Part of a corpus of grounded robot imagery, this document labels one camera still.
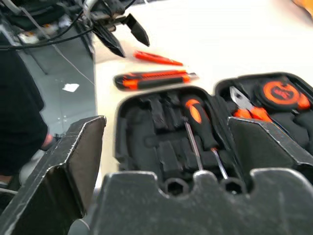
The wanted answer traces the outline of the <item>blurred orange object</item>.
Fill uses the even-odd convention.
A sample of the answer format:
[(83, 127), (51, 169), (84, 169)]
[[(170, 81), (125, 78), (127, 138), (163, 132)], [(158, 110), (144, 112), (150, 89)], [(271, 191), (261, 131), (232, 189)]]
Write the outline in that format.
[(304, 8), (308, 13), (313, 15), (313, 0), (292, 0), (299, 7)]

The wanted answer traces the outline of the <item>black orange tape measure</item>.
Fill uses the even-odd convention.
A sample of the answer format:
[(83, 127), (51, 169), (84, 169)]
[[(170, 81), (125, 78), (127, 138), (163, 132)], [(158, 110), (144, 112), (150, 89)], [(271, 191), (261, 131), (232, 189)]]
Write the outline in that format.
[(270, 111), (303, 111), (311, 107), (309, 99), (289, 80), (272, 80), (259, 83), (255, 87), (255, 96), (262, 106)]

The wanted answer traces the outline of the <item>white paper scrap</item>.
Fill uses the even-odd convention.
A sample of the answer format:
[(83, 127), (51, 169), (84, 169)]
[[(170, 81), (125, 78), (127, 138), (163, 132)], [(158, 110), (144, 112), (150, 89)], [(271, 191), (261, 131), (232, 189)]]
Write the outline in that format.
[(67, 84), (64, 85), (62, 90), (73, 93), (73, 92), (75, 92), (79, 88), (79, 86), (80, 86), (79, 84), (74, 84), (74, 83), (69, 84), (69, 83), (67, 83)]

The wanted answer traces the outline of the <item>slim steel shaft screwdriver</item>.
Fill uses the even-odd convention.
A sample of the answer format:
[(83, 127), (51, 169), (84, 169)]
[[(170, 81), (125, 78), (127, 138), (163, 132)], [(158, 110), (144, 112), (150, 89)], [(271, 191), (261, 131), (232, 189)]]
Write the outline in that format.
[(203, 166), (202, 166), (202, 162), (201, 162), (201, 157), (200, 157), (200, 154), (199, 154), (198, 146), (197, 146), (195, 137), (193, 135), (191, 126), (190, 126), (190, 124), (188, 122), (188, 118), (187, 117), (183, 117), (183, 122), (184, 122), (186, 131), (187, 131), (190, 143), (191, 143), (192, 150), (193, 150), (193, 152), (194, 152), (194, 154), (196, 156), (196, 161), (197, 161), (197, 164), (198, 164), (198, 168), (199, 168), (200, 171), (202, 171), (203, 170)]

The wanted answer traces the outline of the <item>orange handled steel pliers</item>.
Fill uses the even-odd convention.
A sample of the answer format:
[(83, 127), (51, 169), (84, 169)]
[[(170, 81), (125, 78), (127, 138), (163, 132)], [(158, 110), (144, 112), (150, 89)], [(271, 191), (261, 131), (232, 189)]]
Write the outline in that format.
[(250, 100), (237, 88), (230, 87), (230, 97), (233, 102), (238, 106), (238, 110), (233, 113), (235, 117), (251, 118), (262, 121), (272, 122), (267, 111), (264, 108), (252, 105)]

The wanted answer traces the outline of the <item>orange black handled screwdriver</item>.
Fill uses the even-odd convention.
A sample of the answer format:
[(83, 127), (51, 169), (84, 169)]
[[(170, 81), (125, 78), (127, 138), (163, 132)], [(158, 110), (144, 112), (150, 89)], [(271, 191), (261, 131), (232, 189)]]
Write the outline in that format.
[(217, 165), (224, 179), (228, 174), (218, 154), (219, 144), (215, 140), (210, 119), (201, 104), (201, 99), (194, 95), (186, 95), (181, 100), (186, 116), (193, 131), (200, 137), (204, 150), (210, 150), (217, 161)]

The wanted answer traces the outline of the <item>black plastic tool case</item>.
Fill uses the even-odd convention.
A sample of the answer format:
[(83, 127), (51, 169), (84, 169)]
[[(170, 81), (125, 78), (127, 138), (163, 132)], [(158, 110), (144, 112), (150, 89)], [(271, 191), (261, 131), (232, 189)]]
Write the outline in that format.
[[(272, 80), (289, 80), (309, 99), (310, 109), (278, 112), (263, 107), (255, 96), (255, 87)], [(223, 178), (213, 153), (203, 149), (200, 137), (192, 130), (203, 170), (212, 172), (219, 181), (229, 180), (239, 190), (251, 190), (255, 184), (252, 174), (258, 169), (252, 171), (251, 179), (245, 179), (240, 169), (235, 143), (227, 125), (228, 118), (235, 117), (233, 113), (238, 110), (230, 97), (230, 87), (242, 92), (252, 105), (264, 108), (271, 123), (313, 155), (313, 86), (292, 73), (271, 72), (222, 80), (216, 84), (213, 94), (200, 87), (187, 86), (126, 99), (121, 103), (116, 118), (114, 153), (119, 170), (151, 171), (164, 187), (187, 188), (199, 168), (183, 122), (183, 117), (187, 116), (181, 100), (186, 95), (194, 95), (201, 99), (210, 119), (228, 179)]]

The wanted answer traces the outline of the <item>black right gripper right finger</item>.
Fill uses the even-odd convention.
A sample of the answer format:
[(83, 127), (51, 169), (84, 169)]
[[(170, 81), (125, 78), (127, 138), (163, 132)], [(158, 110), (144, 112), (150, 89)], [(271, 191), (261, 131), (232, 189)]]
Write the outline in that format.
[(229, 117), (236, 156), (245, 179), (261, 168), (292, 169), (313, 184), (313, 155), (270, 122)]

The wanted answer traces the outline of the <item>person in black clothes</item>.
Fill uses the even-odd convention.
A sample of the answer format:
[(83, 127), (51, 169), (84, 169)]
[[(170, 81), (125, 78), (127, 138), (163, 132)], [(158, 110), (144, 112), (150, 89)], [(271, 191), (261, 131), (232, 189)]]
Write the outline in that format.
[(58, 140), (41, 111), (45, 104), (16, 51), (0, 51), (0, 180), (19, 173), (38, 150)]

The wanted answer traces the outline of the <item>orange tester pen screwdriver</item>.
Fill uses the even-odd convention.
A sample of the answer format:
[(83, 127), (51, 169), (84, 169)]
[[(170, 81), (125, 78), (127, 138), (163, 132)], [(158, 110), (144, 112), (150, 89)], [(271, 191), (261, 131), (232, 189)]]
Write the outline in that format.
[(133, 53), (133, 56), (134, 58), (140, 61), (144, 61), (144, 62), (162, 64), (162, 65), (171, 65), (171, 66), (183, 66), (183, 63), (179, 61), (175, 61), (167, 57), (163, 57), (157, 54), (147, 53), (143, 51), (137, 50)]

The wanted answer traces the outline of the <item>orange black utility knife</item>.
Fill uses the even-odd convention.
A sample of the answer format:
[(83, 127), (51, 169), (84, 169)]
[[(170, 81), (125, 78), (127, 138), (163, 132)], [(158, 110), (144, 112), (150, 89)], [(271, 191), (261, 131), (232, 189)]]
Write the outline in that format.
[(149, 72), (129, 72), (116, 75), (113, 79), (119, 90), (137, 91), (180, 83), (190, 83), (199, 77), (186, 70), (161, 70)]

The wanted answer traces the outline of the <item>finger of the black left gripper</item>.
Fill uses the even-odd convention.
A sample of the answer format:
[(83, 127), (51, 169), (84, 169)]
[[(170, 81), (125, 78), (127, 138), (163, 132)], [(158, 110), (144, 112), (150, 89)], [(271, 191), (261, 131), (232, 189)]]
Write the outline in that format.
[(125, 52), (117, 38), (104, 26), (94, 25), (93, 32), (112, 53), (125, 58)]
[(142, 44), (149, 47), (150, 41), (149, 37), (145, 31), (145, 29), (141, 26), (141, 24), (135, 19), (132, 14), (129, 14), (124, 20), (121, 22), (126, 25), (130, 30), (132, 35)]

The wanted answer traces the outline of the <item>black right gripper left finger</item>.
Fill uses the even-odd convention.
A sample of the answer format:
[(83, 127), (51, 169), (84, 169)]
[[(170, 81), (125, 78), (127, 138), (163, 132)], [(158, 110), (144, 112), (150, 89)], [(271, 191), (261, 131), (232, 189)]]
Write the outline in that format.
[(73, 123), (0, 215), (0, 235), (67, 235), (91, 204), (106, 118)]

